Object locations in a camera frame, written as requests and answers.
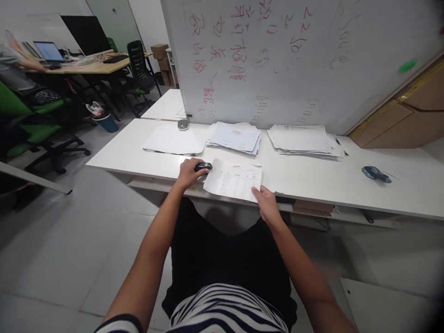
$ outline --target green magnet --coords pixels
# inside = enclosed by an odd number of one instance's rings
[[[412,69],[415,65],[416,65],[415,60],[411,60],[409,62],[406,62],[404,65],[401,66],[401,68],[399,69],[398,72],[405,73],[406,71],[409,71],[410,69]]]

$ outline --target white wall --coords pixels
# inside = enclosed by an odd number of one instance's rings
[[[0,43],[5,43],[5,29],[21,42],[35,40],[34,26],[27,14],[92,15],[85,0],[1,0]]]
[[[140,36],[147,51],[151,45],[168,44],[167,26],[163,18],[160,0],[129,0],[134,18],[139,27]],[[157,60],[150,58],[155,72],[159,71]]]

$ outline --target office chair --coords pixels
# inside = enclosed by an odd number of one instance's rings
[[[154,104],[154,101],[146,99],[145,95],[149,94],[151,90],[155,88],[155,81],[145,63],[142,42],[140,40],[133,41],[127,45],[127,49],[133,77],[127,77],[127,82],[125,84],[115,85],[113,86],[113,89],[122,95],[125,103],[130,107],[135,117],[140,118],[139,112],[135,108],[140,104],[133,106],[126,95],[142,95],[145,102],[141,104],[148,104],[151,106]]]
[[[108,39],[108,43],[110,44],[112,50],[113,50],[115,53],[119,52],[119,51],[117,50],[117,46],[116,46],[116,43],[114,42],[114,39],[112,39],[111,37],[107,37],[106,39]]]
[[[5,122],[5,119],[9,119],[8,123],[2,124],[5,129],[1,135],[8,143],[8,150],[6,151],[5,156],[2,156],[4,161],[20,156],[28,150],[32,152],[39,151],[39,147],[43,147],[46,150],[46,153],[28,165],[25,170],[36,173],[34,167],[44,160],[50,159],[51,169],[58,174],[64,174],[66,169],[61,167],[61,155],[63,153],[81,151],[86,156],[91,155],[91,151],[86,148],[68,148],[72,143],[77,143],[79,146],[84,144],[84,142],[74,134],[71,134],[73,137],[72,140],[54,147],[50,138],[54,137],[62,127],[55,124],[55,119],[53,117],[47,114],[33,112],[1,81],[0,96],[2,96],[0,116],[2,117],[3,122]],[[24,136],[16,137],[12,135],[14,132],[17,133],[18,131],[21,133],[26,132],[25,135],[27,138],[25,139]]]

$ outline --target person's right hand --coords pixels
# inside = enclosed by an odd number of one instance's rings
[[[260,187],[260,191],[256,187],[252,187],[251,191],[256,197],[259,204],[260,216],[268,225],[274,225],[282,221],[279,213],[278,204],[274,193],[265,186]]]

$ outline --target computer monitor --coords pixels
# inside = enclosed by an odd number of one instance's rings
[[[86,56],[112,52],[112,47],[95,16],[61,16]]]
[[[53,42],[34,42],[42,57],[49,62],[65,62]]]

